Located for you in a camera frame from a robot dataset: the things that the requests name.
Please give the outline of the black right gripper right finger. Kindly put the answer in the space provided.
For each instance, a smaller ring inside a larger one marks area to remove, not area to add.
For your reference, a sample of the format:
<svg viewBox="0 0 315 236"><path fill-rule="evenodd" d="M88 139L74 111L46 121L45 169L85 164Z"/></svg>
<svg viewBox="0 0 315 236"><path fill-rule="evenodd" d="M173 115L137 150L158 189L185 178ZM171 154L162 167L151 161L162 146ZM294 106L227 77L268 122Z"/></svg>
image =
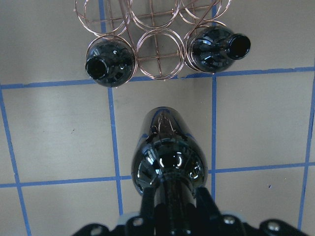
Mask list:
<svg viewBox="0 0 315 236"><path fill-rule="evenodd" d="M198 187L195 191L196 208L201 216L220 216L221 213L215 204L210 192L205 187Z"/></svg>

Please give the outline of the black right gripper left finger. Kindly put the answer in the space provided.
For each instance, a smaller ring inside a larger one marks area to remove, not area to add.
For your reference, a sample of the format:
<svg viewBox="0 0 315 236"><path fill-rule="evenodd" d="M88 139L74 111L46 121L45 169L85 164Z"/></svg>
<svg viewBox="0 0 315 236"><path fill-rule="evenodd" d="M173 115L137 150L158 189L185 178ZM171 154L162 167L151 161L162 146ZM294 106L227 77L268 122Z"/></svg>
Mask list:
<svg viewBox="0 0 315 236"><path fill-rule="evenodd" d="M146 187L143 190L140 215L146 218L154 217L155 208L155 189L153 187Z"/></svg>

